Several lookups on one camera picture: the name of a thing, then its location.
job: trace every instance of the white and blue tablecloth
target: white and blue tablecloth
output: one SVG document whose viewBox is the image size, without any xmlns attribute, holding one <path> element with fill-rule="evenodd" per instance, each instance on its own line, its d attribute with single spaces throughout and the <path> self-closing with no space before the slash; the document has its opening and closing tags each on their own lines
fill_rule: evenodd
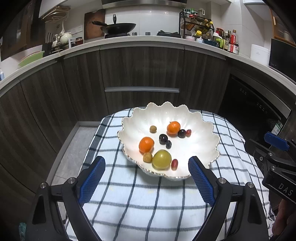
<svg viewBox="0 0 296 241">
<path fill-rule="evenodd" d="M 104 157 L 106 170 L 83 209 L 103 241 L 191 241 L 211 207 L 202 200 L 192 178 L 173 182 L 151 177 L 125 157 L 117 132 L 122 129 L 122 118 L 132 113 L 133 109 L 127 109 L 102 119 L 81 170 L 97 156 Z M 210 169 L 231 184 L 254 183 L 271 236 L 274 214 L 268 189 L 261 183 L 263 175 L 254 158 L 245 152 L 244 138 L 226 119 L 204 111 L 202 117 L 214 124 L 213 131 L 221 139 L 217 146 L 220 156 Z M 224 239 L 234 208 L 231 203 L 217 240 Z M 69 220 L 66 231 L 70 239 L 77 240 Z"/>
</svg>

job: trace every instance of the bolt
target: bolt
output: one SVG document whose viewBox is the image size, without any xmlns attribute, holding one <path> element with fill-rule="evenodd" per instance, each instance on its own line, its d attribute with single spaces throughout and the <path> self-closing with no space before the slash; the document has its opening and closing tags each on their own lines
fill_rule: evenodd
<svg viewBox="0 0 296 241">
<path fill-rule="evenodd" d="M 47 183 L 41 183 L 41 184 L 40 184 L 40 187 L 41 187 L 41 188 L 45 188 L 46 185 L 47 185 Z"/>
<path fill-rule="evenodd" d="M 71 178 L 69 178 L 68 179 L 68 183 L 74 183 L 76 181 L 76 178 L 74 178 L 74 177 L 71 177 Z"/>
<path fill-rule="evenodd" d="M 224 184 L 226 183 L 226 179 L 225 178 L 219 178 L 218 181 L 221 183 L 221 184 Z"/>
<path fill-rule="evenodd" d="M 252 183 L 252 182 L 248 182 L 248 186 L 249 186 L 250 188 L 253 188 L 255 185 L 254 185 L 254 183 Z"/>
</svg>

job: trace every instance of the blue gripper pad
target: blue gripper pad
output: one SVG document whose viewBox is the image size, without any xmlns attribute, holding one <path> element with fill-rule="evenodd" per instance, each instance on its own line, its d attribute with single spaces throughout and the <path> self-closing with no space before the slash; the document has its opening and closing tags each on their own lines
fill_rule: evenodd
<svg viewBox="0 0 296 241">
<path fill-rule="evenodd" d="M 288 151 L 290 146 L 288 145 L 287 141 L 272 134 L 271 132 L 267 132 L 264 135 L 264 140 L 268 144 L 282 150 L 282 151 Z"/>
<path fill-rule="evenodd" d="M 78 199 L 80 206 L 83 206 L 83 204 L 91 200 L 91 197 L 105 172 L 105 167 L 105 159 L 101 157 L 80 188 L 80 196 Z"/>
<path fill-rule="evenodd" d="M 208 203 L 211 207 L 214 206 L 216 200 L 214 198 L 213 187 L 194 161 L 193 157 L 188 161 L 188 169 L 204 202 Z"/>
</svg>

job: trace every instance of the white box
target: white box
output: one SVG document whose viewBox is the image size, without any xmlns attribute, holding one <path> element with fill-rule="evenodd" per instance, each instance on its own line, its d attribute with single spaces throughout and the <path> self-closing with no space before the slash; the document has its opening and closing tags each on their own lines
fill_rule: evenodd
<svg viewBox="0 0 296 241">
<path fill-rule="evenodd" d="M 251 46 L 251 60 L 260 64 L 268 66 L 270 57 L 270 50 L 267 48 L 252 44 Z"/>
</svg>

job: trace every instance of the black frying pan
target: black frying pan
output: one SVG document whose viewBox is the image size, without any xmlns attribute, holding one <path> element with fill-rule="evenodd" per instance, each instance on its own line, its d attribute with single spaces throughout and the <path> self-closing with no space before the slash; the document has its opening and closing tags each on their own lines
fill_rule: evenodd
<svg viewBox="0 0 296 241">
<path fill-rule="evenodd" d="M 92 24 L 102 26 L 101 30 L 105 34 L 125 34 L 132 31 L 136 24 L 135 23 L 116 23 L 116 14 L 113 14 L 114 24 L 105 24 L 99 21 L 92 21 Z"/>
</svg>

